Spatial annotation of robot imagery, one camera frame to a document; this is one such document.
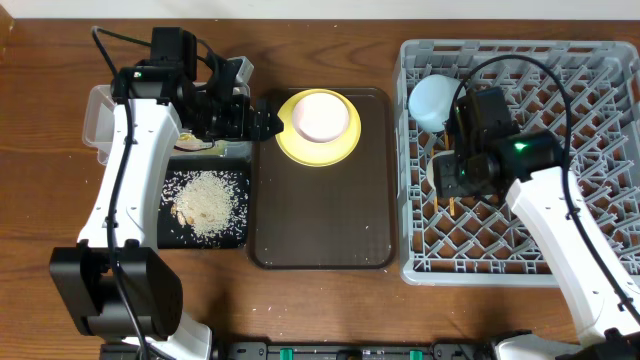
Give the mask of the yellow plate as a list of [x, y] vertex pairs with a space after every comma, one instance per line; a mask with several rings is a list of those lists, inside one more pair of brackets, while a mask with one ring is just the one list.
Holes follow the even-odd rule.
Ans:
[[[349, 126], [342, 136], [329, 143], [313, 143], [300, 136], [293, 127], [292, 113], [296, 103], [305, 95], [328, 93], [337, 96], [349, 112]], [[284, 123], [284, 130], [276, 135], [276, 141], [289, 158], [311, 167], [336, 164], [348, 157], [356, 148], [361, 135], [361, 120], [353, 103], [342, 94], [328, 89], [308, 89], [296, 93], [281, 106], [278, 116]]]

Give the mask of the yellow snack wrapper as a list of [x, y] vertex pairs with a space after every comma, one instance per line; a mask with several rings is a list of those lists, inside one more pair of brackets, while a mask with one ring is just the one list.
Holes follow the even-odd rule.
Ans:
[[202, 140], [191, 133], [181, 133], [174, 145], [174, 148], [183, 152], [197, 152], [220, 147], [225, 144], [226, 142], [224, 140]]

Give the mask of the light blue bowl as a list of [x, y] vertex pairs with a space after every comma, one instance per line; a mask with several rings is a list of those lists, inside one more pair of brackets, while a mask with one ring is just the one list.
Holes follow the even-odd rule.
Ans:
[[443, 75], [429, 75], [418, 82], [408, 99], [409, 115], [423, 131], [439, 133], [445, 122], [460, 81]]

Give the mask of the white paper cup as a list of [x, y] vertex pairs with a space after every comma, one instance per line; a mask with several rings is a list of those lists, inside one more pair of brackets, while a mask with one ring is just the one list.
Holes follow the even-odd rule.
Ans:
[[429, 183], [429, 185], [434, 188], [435, 187], [435, 181], [434, 181], [434, 165], [435, 165], [435, 161], [437, 159], [440, 158], [445, 158], [447, 156], [453, 155], [454, 151], [453, 150], [445, 150], [445, 151], [441, 151], [437, 154], [434, 154], [431, 159], [428, 161], [427, 166], [426, 166], [426, 179]]

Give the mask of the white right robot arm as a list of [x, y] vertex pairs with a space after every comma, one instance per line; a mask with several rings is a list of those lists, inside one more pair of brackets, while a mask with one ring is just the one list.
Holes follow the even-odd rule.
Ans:
[[427, 164], [427, 180], [441, 198], [468, 196], [472, 186], [504, 194], [569, 307], [579, 349], [526, 334], [494, 343], [496, 359], [639, 356], [639, 287], [596, 224], [568, 165], [547, 130], [494, 140], [474, 155], [460, 145]]

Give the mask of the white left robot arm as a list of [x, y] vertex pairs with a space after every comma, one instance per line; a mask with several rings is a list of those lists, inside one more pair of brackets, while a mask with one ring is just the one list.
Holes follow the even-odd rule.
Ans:
[[183, 129], [231, 141], [264, 141], [282, 129], [266, 102], [252, 103], [252, 66], [224, 61], [205, 84], [192, 66], [147, 62], [121, 69], [111, 87], [111, 151], [93, 210], [49, 271], [77, 330], [150, 359], [215, 359], [212, 330], [183, 309], [179, 277], [158, 253], [158, 210]]

